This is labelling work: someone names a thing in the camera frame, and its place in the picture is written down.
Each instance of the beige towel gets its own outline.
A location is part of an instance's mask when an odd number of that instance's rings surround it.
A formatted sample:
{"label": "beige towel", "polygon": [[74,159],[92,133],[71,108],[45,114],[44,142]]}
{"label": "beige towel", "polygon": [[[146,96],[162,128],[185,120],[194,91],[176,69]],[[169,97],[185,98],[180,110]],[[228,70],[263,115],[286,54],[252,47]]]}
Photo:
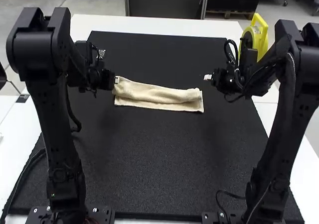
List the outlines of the beige towel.
{"label": "beige towel", "polygon": [[116,106],[204,113],[203,96],[199,88],[170,89],[117,76],[112,93],[115,95]]}

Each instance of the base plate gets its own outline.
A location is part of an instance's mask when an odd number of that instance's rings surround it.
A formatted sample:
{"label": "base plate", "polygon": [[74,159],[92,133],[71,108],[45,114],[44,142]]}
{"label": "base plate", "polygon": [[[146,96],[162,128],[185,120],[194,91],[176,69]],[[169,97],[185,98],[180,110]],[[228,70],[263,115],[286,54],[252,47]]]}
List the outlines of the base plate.
{"label": "base plate", "polygon": [[[25,224],[39,224],[43,223],[44,217],[48,216],[46,219],[50,219],[52,211],[50,206],[48,207],[33,207],[30,210],[28,218]],[[108,206],[87,206],[87,219],[92,218],[98,224],[114,224],[115,211]]]}
{"label": "base plate", "polygon": [[[204,212],[202,213],[202,224],[244,224],[242,220],[243,211],[231,211],[227,212],[228,220],[226,214],[223,212]],[[274,224],[286,224],[285,220],[282,220],[280,223]]]}

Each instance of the cable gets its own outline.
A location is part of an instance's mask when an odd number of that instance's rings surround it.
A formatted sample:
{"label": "cable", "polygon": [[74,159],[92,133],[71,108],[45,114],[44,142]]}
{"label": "cable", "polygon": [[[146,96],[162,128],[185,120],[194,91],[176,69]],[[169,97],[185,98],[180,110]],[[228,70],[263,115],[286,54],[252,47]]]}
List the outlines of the cable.
{"label": "cable", "polygon": [[267,186],[265,192],[263,193],[263,195],[261,196],[261,198],[259,199],[259,201],[257,202],[257,204],[256,204],[256,205],[254,206],[254,208],[252,209],[251,213],[249,214],[248,219],[247,219],[247,221],[246,221],[246,224],[249,223],[250,218],[252,217],[252,215],[253,215],[255,209],[258,207],[258,205],[260,204],[260,202],[261,202],[262,199],[264,198],[264,196],[265,196],[265,194],[267,193],[267,191],[268,191],[270,185],[271,185],[271,182],[268,184],[268,186]]}
{"label": "cable", "polygon": [[[291,53],[287,53],[288,56],[291,58],[292,60],[292,63],[293,63],[293,66],[294,66],[294,70],[295,70],[295,62],[294,62],[294,59],[291,55]],[[281,62],[283,59],[285,58],[282,58],[282,57],[276,57],[274,59],[271,59],[270,61],[268,61],[266,64],[264,64],[263,66],[261,66],[257,71],[255,71],[250,77],[249,77],[249,80],[246,82],[244,88],[243,88],[243,93],[246,92],[247,88],[251,85],[252,81],[254,81],[254,77],[262,70],[264,69],[268,69],[269,67],[273,67],[275,68],[275,64],[277,64],[278,62]]]}
{"label": "cable", "polygon": [[[227,51],[227,45],[228,44],[232,44],[234,46],[234,49],[235,49],[235,58],[232,56],[231,52],[228,52]],[[228,61],[235,65],[235,69],[238,68],[238,65],[239,65],[239,60],[238,60],[238,48],[237,48],[237,45],[236,45],[236,42],[234,42],[233,40],[231,39],[228,39],[227,41],[225,41],[224,43],[224,52],[225,52],[225,55],[228,59]]]}
{"label": "cable", "polygon": [[39,224],[42,224],[43,219],[48,219],[49,217],[50,217],[49,214],[45,214],[45,215],[40,219]]}
{"label": "cable", "polygon": [[90,223],[91,223],[91,221],[92,221],[93,224],[99,224],[99,222],[98,222],[96,219],[92,218],[92,217],[88,217],[87,220],[88,220]]}
{"label": "cable", "polygon": [[287,54],[288,54],[288,56],[290,57],[291,62],[292,62],[292,64],[293,64],[294,76],[295,76],[295,79],[296,79],[296,66],[295,66],[295,60],[294,60],[294,58],[293,58],[293,56],[292,56],[292,54],[291,54],[290,52],[288,52]]}
{"label": "cable", "polygon": [[92,49],[96,50],[96,52],[98,53],[98,56],[96,57],[96,61],[99,62],[100,60],[100,52],[99,52],[99,48],[95,45],[92,44]]}
{"label": "cable", "polygon": [[[234,50],[235,50],[235,57],[232,55],[231,52],[227,51],[227,45],[228,44],[232,44],[233,45]],[[238,88],[240,90],[243,90],[243,85],[240,83],[239,58],[238,58],[238,48],[237,48],[236,42],[233,41],[233,40],[230,40],[230,39],[225,41],[225,43],[224,43],[224,52],[225,52],[225,55],[226,55],[226,57],[228,59],[229,64],[233,64],[234,65],[234,68],[235,68],[234,76],[235,76],[236,85],[238,86]]]}
{"label": "cable", "polygon": [[75,117],[72,108],[71,108],[71,104],[70,104],[70,99],[69,99],[69,92],[68,92],[68,86],[67,84],[65,84],[65,101],[66,101],[66,108],[68,110],[68,114],[70,116],[70,118],[73,120],[73,122],[76,124],[76,128],[75,127],[71,127],[71,132],[80,132],[82,129],[82,123]]}
{"label": "cable", "polygon": [[22,184],[24,183],[26,177],[29,175],[31,169],[34,167],[34,165],[40,161],[43,157],[46,156],[45,148],[40,149],[25,165],[24,169],[22,170],[17,182],[15,183],[15,186],[13,188],[13,191],[11,192],[11,195],[9,196],[0,218],[0,224],[5,224],[5,218],[8,215],[9,209],[11,207],[11,204],[13,200],[16,197],[16,194],[19,193]]}
{"label": "cable", "polygon": [[228,103],[234,103],[235,101],[239,100],[239,99],[242,98],[243,96],[244,96],[244,95],[241,94],[241,95],[237,96],[236,98],[234,98],[234,99],[232,99],[232,100],[228,100],[228,99],[226,98],[227,95],[224,94],[224,99],[225,99]]}
{"label": "cable", "polygon": [[227,191],[225,191],[225,190],[221,190],[221,189],[216,192],[216,196],[215,196],[215,197],[216,197],[216,203],[217,203],[218,207],[225,213],[226,220],[227,220],[227,222],[228,222],[227,212],[226,212],[226,210],[223,208],[223,206],[220,204],[220,202],[219,202],[219,200],[218,200],[218,194],[219,194],[219,193],[223,193],[223,194],[226,194],[226,195],[228,195],[228,196],[230,196],[230,197],[232,197],[232,198],[236,198],[236,199],[240,199],[240,200],[245,200],[246,197],[238,196],[238,195],[236,195],[236,194],[233,194],[233,193],[227,192]]}

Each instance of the wooden pallet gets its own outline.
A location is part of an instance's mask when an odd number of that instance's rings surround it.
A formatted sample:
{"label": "wooden pallet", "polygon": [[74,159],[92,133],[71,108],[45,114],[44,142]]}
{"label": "wooden pallet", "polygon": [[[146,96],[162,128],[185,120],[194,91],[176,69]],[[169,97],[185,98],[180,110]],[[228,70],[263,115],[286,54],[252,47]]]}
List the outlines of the wooden pallet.
{"label": "wooden pallet", "polygon": [[246,12],[246,11],[219,11],[219,10],[207,10],[207,13],[222,13],[224,14],[225,19],[229,19],[230,14],[242,14],[247,17],[248,20],[253,19],[255,12]]}

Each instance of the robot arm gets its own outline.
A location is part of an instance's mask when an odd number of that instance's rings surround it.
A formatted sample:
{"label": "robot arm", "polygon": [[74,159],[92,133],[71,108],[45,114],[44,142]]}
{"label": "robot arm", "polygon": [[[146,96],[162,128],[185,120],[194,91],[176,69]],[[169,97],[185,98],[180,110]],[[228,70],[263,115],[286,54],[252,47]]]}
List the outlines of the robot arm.
{"label": "robot arm", "polygon": [[319,105],[319,24],[299,31],[293,21],[279,20],[276,41],[257,62],[257,51],[243,45],[239,64],[230,59],[216,69],[211,84],[225,97],[263,96],[278,79],[279,101],[266,149],[246,188],[247,210],[241,222],[281,222],[290,175],[307,125]]}
{"label": "robot arm", "polygon": [[112,90],[115,78],[104,68],[100,52],[92,64],[92,49],[98,50],[87,41],[73,43],[70,11],[62,7],[51,17],[44,17],[39,8],[25,8],[6,43],[9,63],[26,82],[39,117],[53,222],[59,218],[64,223],[83,223],[86,215],[85,179],[71,136],[67,84],[80,91]]}

